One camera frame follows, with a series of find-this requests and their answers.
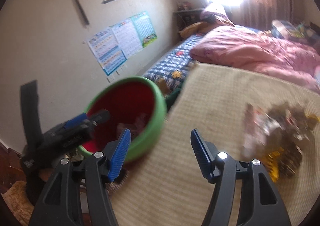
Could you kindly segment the yellow black snack bag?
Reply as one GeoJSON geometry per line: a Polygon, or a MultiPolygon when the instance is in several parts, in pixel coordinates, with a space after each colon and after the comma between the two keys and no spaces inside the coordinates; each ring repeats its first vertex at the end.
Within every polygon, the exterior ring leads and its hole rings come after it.
{"type": "Polygon", "coordinates": [[[303,153],[296,145],[288,148],[279,147],[263,156],[262,163],[272,181],[276,183],[280,177],[293,177],[302,163],[303,153]]]}

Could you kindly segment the red bin with green rim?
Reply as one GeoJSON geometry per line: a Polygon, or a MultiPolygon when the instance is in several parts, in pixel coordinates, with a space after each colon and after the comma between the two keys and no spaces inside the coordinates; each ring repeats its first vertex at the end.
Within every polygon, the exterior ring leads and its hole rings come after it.
{"type": "Polygon", "coordinates": [[[87,106],[85,113],[92,116],[108,110],[110,119],[97,126],[93,139],[78,147],[88,157],[101,151],[127,128],[131,130],[131,144],[125,164],[147,154],[159,140],[167,105],[159,87],[151,80],[132,76],[124,78],[101,91],[87,106]]]}

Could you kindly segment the blue checkered bed sheet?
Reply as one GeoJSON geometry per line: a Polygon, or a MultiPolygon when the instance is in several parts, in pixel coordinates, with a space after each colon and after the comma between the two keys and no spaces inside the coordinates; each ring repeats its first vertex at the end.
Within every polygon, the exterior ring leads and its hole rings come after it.
{"type": "Polygon", "coordinates": [[[164,80],[170,91],[177,89],[189,73],[190,66],[194,60],[189,55],[190,50],[195,47],[204,35],[196,33],[184,41],[178,43],[168,51],[159,61],[149,68],[143,77],[157,83],[164,80]]]}

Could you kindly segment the orange pillow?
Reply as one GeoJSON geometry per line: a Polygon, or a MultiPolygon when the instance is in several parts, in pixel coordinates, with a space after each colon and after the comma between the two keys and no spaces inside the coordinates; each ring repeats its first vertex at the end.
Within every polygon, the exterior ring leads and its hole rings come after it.
{"type": "Polygon", "coordinates": [[[189,38],[191,35],[196,33],[206,34],[208,32],[208,28],[210,27],[210,23],[205,21],[199,21],[195,24],[191,24],[180,31],[180,36],[183,39],[189,38]]]}

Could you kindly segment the wall chart posters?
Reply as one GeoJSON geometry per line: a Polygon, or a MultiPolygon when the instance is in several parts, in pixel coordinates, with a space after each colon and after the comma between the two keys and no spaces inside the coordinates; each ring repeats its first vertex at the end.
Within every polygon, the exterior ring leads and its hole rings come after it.
{"type": "Polygon", "coordinates": [[[107,76],[157,39],[147,11],[108,26],[87,40],[87,45],[107,76]]]}

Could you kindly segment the pink patterned curtain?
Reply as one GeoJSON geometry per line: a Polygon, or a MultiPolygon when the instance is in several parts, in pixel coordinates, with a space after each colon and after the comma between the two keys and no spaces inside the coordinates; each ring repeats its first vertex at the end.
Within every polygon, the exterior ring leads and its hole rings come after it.
{"type": "Polygon", "coordinates": [[[273,20],[319,23],[319,10],[314,0],[243,0],[237,20],[241,25],[267,30],[273,20]]]}

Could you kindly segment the yellow checkered bed mat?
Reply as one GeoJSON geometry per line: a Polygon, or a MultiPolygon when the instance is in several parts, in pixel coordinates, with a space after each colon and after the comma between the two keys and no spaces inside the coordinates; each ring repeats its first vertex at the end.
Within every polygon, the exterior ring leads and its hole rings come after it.
{"type": "Polygon", "coordinates": [[[250,71],[196,64],[159,141],[111,197],[119,225],[201,225],[214,186],[202,176],[191,131],[198,129],[218,150],[240,160],[247,104],[268,109],[283,102],[319,114],[319,95],[309,89],[250,71]]]}

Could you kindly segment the pink quilt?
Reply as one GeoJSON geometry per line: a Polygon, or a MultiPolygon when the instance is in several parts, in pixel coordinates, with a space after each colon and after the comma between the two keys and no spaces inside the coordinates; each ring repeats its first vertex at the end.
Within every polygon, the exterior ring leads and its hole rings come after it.
{"type": "Polygon", "coordinates": [[[214,17],[214,26],[190,50],[193,60],[253,71],[319,93],[319,54],[314,48],[235,26],[221,5],[210,3],[200,14],[201,20],[209,17],[214,17]]]}

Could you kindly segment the dark wooden nightstand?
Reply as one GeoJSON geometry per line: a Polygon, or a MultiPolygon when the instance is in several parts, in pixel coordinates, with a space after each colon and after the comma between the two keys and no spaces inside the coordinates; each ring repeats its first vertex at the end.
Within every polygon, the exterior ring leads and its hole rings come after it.
{"type": "Polygon", "coordinates": [[[204,8],[196,8],[173,12],[173,16],[176,19],[178,36],[180,40],[183,40],[180,31],[184,30],[186,27],[192,24],[199,22],[200,14],[203,10],[204,8]]]}

